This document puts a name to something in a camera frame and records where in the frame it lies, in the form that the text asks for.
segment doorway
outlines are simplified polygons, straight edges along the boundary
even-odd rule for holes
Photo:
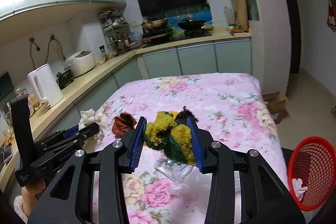
[[[301,59],[301,26],[297,0],[286,0],[291,26],[292,52],[290,73],[299,73]]]

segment basket rim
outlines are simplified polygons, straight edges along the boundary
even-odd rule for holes
[[[318,204],[314,205],[314,206],[306,206],[303,205],[301,201],[299,201],[294,193],[293,190],[293,184],[292,184],[292,179],[294,178],[292,175],[292,170],[293,170],[293,165],[294,165],[294,159],[296,158],[296,155],[299,153],[299,150],[306,144],[309,143],[318,143],[321,145],[324,145],[328,151],[331,153],[332,159],[334,161],[334,179],[332,182],[332,186],[330,187],[330,189],[328,190],[328,193],[326,194],[326,198],[324,198],[321,202],[319,202]],[[300,208],[300,210],[302,211],[312,211],[314,209],[317,209],[318,207],[320,207],[323,203],[325,203],[325,201],[329,198],[332,190],[335,187],[336,184],[336,150],[334,149],[334,147],[324,138],[318,137],[318,136],[312,136],[312,137],[308,137],[306,139],[304,139],[303,141],[301,141],[295,148],[294,152],[292,153],[290,160],[289,160],[289,164],[288,164],[288,169],[287,169],[287,177],[288,177],[288,186],[289,186],[289,192],[292,195],[292,198],[294,199],[294,201],[296,202],[296,204],[298,205],[298,207]]]

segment electric kettle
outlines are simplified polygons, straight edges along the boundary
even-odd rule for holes
[[[49,64],[28,73],[28,80],[41,103],[48,101],[50,107],[52,107],[63,99],[64,95],[51,72]]]

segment countertop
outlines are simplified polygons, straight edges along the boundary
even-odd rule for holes
[[[114,57],[104,64],[94,68],[93,70],[89,71],[88,73],[76,78],[69,86],[62,90],[64,94],[64,98],[57,103],[55,106],[50,108],[44,114],[37,116],[33,115],[30,118],[30,126],[31,132],[33,135],[33,139],[35,140],[42,131],[62,112],[65,110],[67,106],[69,106],[76,98],[78,98],[83,92],[85,92],[88,88],[94,85],[97,81],[107,75],[109,72],[120,66],[123,62],[127,61],[128,59],[145,53],[156,51],[164,48],[169,47],[176,47],[181,45],[187,45],[191,43],[198,43],[198,42],[206,42],[206,41],[215,41],[215,40],[222,40],[222,39],[233,39],[233,38],[243,38],[243,37],[250,37],[250,32],[245,33],[236,33],[232,36],[226,28],[216,28],[211,31],[211,36],[207,37],[197,37],[185,40],[179,40],[169,43],[164,43],[160,45],[155,45],[151,47],[139,48],[131,50],[121,56]],[[3,143],[4,138],[0,137],[1,143]],[[17,155],[17,145],[15,140],[12,141],[12,149],[13,149],[13,158],[8,163],[8,165],[4,165],[0,172],[0,189],[4,191],[7,181],[11,173],[14,170],[15,162],[16,162],[16,155]]]

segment black wok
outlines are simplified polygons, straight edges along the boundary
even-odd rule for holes
[[[192,30],[201,29],[204,23],[205,23],[205,20],[203,19],[194,19],[194,20],[181,21],[181,22],[178,22],[177,24],[183,30],[192,31]]]

